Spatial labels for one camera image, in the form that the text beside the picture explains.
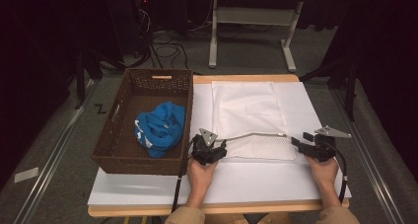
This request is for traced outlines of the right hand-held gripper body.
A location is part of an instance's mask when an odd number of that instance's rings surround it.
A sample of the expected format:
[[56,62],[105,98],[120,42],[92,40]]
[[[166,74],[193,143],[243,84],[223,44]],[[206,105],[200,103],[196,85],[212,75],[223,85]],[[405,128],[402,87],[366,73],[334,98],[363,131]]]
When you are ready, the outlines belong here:
[[340,131],[328,125],[323,128],[316,129],[314,132],[314,141],[311,142],[314,143],[315,154],[309,156],[317,159],[318,161],[327,161],[336,156],[339,152],[335,145],[336,138],[349,139],[351,137],[350,133]]

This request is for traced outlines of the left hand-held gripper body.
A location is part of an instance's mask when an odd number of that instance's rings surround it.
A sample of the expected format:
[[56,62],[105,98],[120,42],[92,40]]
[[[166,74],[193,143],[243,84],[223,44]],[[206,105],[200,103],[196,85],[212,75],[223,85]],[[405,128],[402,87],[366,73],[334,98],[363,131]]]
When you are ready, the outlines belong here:
[[200,128],[199,131],[193,139],[192,157],[205,166],[215,162],[214,144],[218,135],[204,128]]

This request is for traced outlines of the white mesh laundry bag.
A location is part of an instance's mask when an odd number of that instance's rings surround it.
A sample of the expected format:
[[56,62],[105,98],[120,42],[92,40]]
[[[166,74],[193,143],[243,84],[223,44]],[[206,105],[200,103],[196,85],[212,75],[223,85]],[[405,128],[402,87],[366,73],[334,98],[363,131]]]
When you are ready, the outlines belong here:
[[292,161],[279,84],[212,83],[213,131],[226,140],[227,158]]

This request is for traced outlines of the blue shirt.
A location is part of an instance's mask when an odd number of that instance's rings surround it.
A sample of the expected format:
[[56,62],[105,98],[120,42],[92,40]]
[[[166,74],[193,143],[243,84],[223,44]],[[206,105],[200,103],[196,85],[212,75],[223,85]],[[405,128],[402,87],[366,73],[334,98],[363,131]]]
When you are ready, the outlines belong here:
[[135,118],[135,137],[152,158],[165,157],[177,145],[185,127],[185,113],[185,107],[164,102]]

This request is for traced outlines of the brown woven basket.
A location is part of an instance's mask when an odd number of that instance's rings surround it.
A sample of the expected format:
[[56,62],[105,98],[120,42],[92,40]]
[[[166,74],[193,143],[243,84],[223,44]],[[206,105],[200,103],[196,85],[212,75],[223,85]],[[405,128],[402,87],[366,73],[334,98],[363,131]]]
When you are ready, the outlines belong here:
[[[135,119],[165,102],[185,108],[184,129],[173,148],[153,158],[137,139]],[[126,70],[91,158],[108,174],[176,176],[189,141],[192,103],[190,70]]]

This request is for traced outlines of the person's right hand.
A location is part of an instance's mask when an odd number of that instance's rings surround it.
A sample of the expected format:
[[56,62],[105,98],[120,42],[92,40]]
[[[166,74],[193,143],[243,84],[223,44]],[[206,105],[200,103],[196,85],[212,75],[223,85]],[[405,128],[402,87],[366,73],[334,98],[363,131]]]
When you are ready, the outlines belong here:
[[335,190],[335,179],[338,172],[338,164],[334,159],[319,162],[311,157],[306,157],[313,174],[313,179],[320,193],[323,208],[340,206],[338,194]]

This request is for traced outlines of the person's left hand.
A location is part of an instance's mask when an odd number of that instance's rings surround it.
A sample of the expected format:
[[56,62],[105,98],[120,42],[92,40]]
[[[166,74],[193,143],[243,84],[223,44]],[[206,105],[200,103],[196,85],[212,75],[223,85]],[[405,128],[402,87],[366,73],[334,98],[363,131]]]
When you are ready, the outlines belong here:
[[186,202],[187,207],[200,208],[203,205],[206,193],[212,184],[214,172],[218,163],[208,166],[201,165],[191,158],[187,164],[187,175],[191,190]]

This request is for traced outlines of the black metal stand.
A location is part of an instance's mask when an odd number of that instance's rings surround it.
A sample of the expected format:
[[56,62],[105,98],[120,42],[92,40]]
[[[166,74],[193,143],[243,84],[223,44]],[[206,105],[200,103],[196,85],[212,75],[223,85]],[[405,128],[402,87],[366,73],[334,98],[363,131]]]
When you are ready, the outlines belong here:
[[344,110],[351,120],[354,120],[355,83],[358,64],[348,58],[340,58],[334,62],[323,64],[299,78],[301,82],[307,82],[315,77],[328,75],[327,85],[329,89],[345,87]]
[[78,100],[75,109],[78,110],[86,99],[85,73],[88,73],[93,80],[101,80],[103,72],[96,53],[86,49],[76,54],[75,71]]

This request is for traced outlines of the dark equipment with red light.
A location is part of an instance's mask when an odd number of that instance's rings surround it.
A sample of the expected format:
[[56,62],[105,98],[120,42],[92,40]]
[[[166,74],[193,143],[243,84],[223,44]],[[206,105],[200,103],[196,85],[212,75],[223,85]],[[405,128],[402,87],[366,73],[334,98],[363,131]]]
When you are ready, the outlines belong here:
[[107,0],[123,53],[144,54],[150,42],[150,18],[136,0]]

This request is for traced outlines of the white tape strip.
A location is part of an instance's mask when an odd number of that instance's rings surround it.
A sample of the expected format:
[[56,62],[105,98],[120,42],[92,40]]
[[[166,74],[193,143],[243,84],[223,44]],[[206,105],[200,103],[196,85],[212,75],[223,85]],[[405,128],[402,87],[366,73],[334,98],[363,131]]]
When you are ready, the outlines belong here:
[[14,176],[14,183],[16,184],[16,183],[19,183],[28,179],[35,178],[37,175],[38,175],[38,167],[19,172]]

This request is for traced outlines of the metal floor rail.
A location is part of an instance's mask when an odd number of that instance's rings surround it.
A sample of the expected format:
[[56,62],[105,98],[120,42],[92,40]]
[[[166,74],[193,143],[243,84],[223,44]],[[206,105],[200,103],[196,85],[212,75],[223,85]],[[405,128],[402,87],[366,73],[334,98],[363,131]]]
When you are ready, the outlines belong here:
[[396,204],[393,201],[389,188],[386,182],[383,180],[383,177],[379,172],[364,139],[361,136],[360,129],[349,117],[345,110],[343,97],[337,90],[331,90],[330,94],[349,127],[362,165],[373,187],[374,193],[377,196],[381,207],[383,208],[386,219],[388,220],[389,224],[405,224]]
[[68,139],[74,130],[76,123],[79,120],[79,117],[82,115],[86,101],[91,97],[91,95],[96,90],[99,84],[98,80],[90,80],[86,87],[86,97],[81,103],[75,108],[72,112],[72,115],[68,122],[65,124],[63,131],[61,132],[58,141],[55,143],[52,152],[50,153],[48,160],[41,169],[34,186],[31,189],[30,194],[28,195],[25,203],[23,204],[21,210],[16,216],[13,224],[29,224],[31,218],[33,217],[35,210],[43,197],[44,192],[46,191],[53,175],[68,147]]

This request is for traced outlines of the white metal desk frame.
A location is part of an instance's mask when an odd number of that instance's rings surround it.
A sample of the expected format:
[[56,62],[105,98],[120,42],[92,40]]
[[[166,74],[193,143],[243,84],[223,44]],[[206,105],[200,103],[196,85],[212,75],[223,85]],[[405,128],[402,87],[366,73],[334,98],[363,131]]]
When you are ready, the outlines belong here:
[[304,3],[298,2],[294,9],[261,9],[249,7],[219,7],[218,0],[212,1],[212,27],[208,66],[217,66],[218,24],[262,25],[288,27],[286,38],[280,40],[287,68],[296,72],[297,67],[290,49],[293,35],[299,22]]

